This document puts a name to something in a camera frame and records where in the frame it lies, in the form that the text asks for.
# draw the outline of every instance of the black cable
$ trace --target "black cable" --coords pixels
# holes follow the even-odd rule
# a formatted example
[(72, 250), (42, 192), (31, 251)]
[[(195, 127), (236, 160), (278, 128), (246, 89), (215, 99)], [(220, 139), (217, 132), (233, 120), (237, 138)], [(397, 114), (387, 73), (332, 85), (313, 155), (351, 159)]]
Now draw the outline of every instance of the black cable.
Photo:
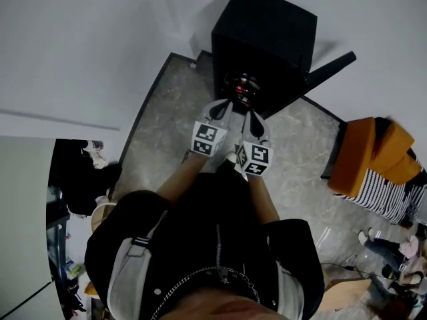
[(382, 275), (377, 275), (377, 274), (374, 274), (374, 273), (367, 273), (366, 271), (361, 271), (361, 270), (357, 269), (356, 267), (353, 267), (352, 265), (340, 265), (340, 264), (337, 264), (337, 263), (320, 263), (320, 265), (336, 265), (337, 267), (341, 267), (341, 268), (343, 268), (345, 270), (357, 271), (358, 273), (367, 274), (367, 276), (371, 275), (371, 276), (381, 277), (383, 279), (394, 281), (394, 279), (391, 279), (389, 277), (384, 277)]

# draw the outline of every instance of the jeans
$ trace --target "jeans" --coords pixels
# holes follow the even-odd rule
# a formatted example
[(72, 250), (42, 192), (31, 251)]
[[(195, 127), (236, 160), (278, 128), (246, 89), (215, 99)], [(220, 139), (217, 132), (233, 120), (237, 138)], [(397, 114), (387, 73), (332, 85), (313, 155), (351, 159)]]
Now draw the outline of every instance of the jeans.
[(399, 243), (390, 242), (386, 239), (375, 238), (373, 241), (368, 239), (365, 242), (365, 247), (373, 253), (384, 258), (385, 262), (399, 274), (399, 268), (404, 260), (404, 255), (399, 251)]

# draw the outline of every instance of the marble tile floor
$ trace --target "marble tile floor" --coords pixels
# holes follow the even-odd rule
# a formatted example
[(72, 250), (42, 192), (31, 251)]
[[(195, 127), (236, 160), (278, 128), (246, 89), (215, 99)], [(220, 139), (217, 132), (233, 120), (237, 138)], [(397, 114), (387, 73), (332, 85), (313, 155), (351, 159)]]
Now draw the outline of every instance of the marble tile floor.
[[(161, 77), (133, 135), (114, 198), (138, 189), (156, 190), (179, 166), (189, 147), (193, 123), (214, 98), (211, 58), (202, 55), (195, 69), (173, 58)], [(240, 138), (244, 117), (233, 114), (222, 153), (205, 166), (215, 171)], [(335, 198), (320, 175), (338, 132), (338, 122), (298, 99), (267, 120), (272, 133), (274, 164), (266, 185), (282, 219), (305, 219), (322, 263), (342, 264), (357, 255), (362, 271), (380, 274), (381, 258), (361, 246), (359, 230), (375, 228), (381, 238), (401, 241), (407, 231), (347, 201)], [(358, 277), (355, 272), (324, 265), (332, 278)], [(371, 319), (364, 302), (313, 319)]]

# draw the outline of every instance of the black and white striped fabric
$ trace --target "black and white striped fabric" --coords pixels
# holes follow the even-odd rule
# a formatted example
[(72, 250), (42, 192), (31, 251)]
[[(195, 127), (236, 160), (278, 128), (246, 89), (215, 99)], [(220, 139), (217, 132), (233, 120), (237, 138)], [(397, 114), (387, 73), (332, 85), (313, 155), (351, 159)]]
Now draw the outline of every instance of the black and white striped fabric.
[(368, 169), (356, 197), (341, 194), (335, 196), (375, 212), (388, 219), (392, 224), (400, 224), (409, 209), (412, 209), (411, 213), (418, 213), (424, 190), (425, 185), (413, 183), (395, 185), (377, 172)]

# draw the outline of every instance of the white marker cube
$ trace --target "white marker cube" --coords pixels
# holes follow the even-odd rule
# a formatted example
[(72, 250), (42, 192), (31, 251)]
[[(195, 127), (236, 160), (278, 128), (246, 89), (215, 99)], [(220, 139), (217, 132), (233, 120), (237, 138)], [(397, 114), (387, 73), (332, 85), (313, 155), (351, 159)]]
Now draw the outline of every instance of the white marker cube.
[(191, 138), (191, 150), (212, 157), (221, 148), (226, 135), (226, 129), (196, 121)]
[(246, 174), (263, 175), (272, 165), (273, 149), (243, 141), (238, 150), (238, 160)]

